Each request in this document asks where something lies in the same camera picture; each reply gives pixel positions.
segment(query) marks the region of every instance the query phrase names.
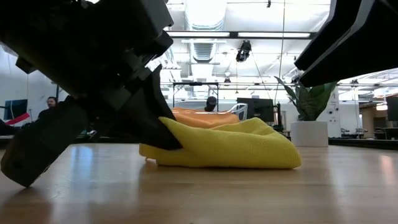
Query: green leaves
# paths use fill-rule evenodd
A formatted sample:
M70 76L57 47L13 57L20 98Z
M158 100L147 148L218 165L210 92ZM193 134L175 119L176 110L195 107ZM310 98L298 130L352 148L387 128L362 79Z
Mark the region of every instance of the green leaves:
M301 83L295 87L295 92L283 81L275 77L278 83L284 86L289 99L297 108L304 121L316 121L328 105L330 94L335 89L337 82L305 88Z
M278 80L279 84L281 84L281 85L283 85L285 87L285 90L286 90L287 94L289 94L289 96L293 100L296 100L297 97L296 97L296 94L294 93L294 91L289 86L285 85L285 83L280 78L278 78L278 77L275 77L275 78L276 78L276 80Z

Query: yellow microfiber towel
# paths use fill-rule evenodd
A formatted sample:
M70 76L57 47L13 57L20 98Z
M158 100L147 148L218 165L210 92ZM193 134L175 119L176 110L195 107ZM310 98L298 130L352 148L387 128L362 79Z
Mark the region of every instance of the yellow microfiber towel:
M159 118L183 149L166 151L141 144L140 155L165 166L293 169L301 165L295 146L258 118L211 129Z
M200 110L173 108L175 119L183 124L196 128L214 128L223 124L236 124L239 117L232 113L203 114Z

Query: man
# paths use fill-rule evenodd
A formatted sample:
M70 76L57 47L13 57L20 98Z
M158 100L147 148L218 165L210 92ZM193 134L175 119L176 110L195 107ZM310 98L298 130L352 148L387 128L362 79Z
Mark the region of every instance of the man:
M213 112L216 106L217 106L217 98L215 98L214 96L210 96L209 98L207 98L205 111Z
M47 98L47 106L49 107L46 110L43 110L42 112L39 113L39 119L46 116L50 111L54 109L54 107L57 105L57 99L54 96L50 96Z

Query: desk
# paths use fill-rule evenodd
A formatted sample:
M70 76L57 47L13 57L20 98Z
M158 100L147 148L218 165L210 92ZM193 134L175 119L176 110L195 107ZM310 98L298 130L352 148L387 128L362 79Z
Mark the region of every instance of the desk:
M383 128L383 130L386 132L386 139L398 140L398 128Z
M396 223L398 153L300 152L296 170L184 169L136 145L71 146L30 189L0 174L0 223Z

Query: orange cloth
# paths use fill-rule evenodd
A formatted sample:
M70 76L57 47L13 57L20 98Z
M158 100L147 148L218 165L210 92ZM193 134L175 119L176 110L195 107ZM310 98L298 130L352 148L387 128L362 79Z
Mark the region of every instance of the orange cloth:
M185 108L174 108L175 119L182 124L194 128L214 128L224 124L239 123L239 117L232 113L225 114L197 114L202 110L191 110Z

